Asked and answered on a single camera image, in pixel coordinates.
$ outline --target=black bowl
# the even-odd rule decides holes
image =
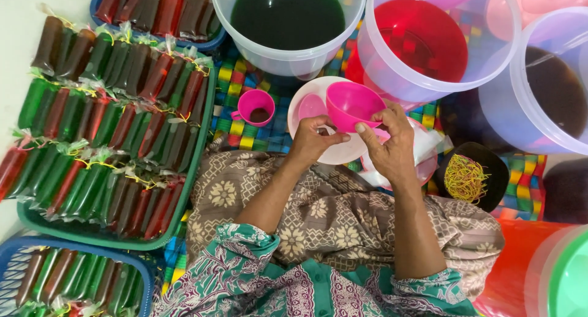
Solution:
[[[475,142],[466,142],[447,153],[433,175],[433,180],[439,188],[439,195],[445,198],[454,199],[451,194],[447,193],[447,189],[445,188],[445,171],[447,170],[449,160],[455,154],[474,160],[484,167],[485,175],[490,175],[489,178],[484,180],[486,184],[485,189],[488,192],[480,199],[480,202],[476,206],[485,212],[492,212],[506,192],[506,186],[509,184],[511,178],[509,168],[504,164],[502,159],[488,148]]]

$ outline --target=bowl of rubber bands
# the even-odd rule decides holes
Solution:
[[[500,203],[510,177],[502,159],[475,142],[447,153],[433,175],[439,195],[473,203],[485,212]]]

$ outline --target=brown patterned fabric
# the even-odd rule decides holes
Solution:
[[[187,255],[193,261],[212,240],[217,225],[231,222],[268,183],[283,154],[234,150],[221,152],[215,140],[202,158],[191,200]],[[467,202],[425,196],[439,246],[449,268],[462,276],[470,299],[504,246],[500,224]],[[375,268],[394,262],[394,198],[378,192],[344,166],[316,164],[298,181],[276,235],[273,262],[286,266],[309,258],[346,272],[358,265]]]

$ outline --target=person's left hand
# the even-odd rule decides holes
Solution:
[[[317,133],[317,130],[319,126],[323,125],[333,126],[327,115],[302,119],[298,125],[298,130],[296,130],[296,135],[294,135],[294,141],[286,160],[299,164],[306,170],[323,155],[327,148],[351,140],[351,136],[347,133],[322,136]]]

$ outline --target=person's right hand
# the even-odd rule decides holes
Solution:
[[[384,99],[388,106],[375,113],[371,120],[382,121],[387,126],[390,139],[380,145],[374,131],[365,123],[358,123],[355,130],[364,140],[369,157],[376,170],[384,176],[394,188],[404,183],[414,183],[416,178],[413,143],[415,131],[400,104]]]

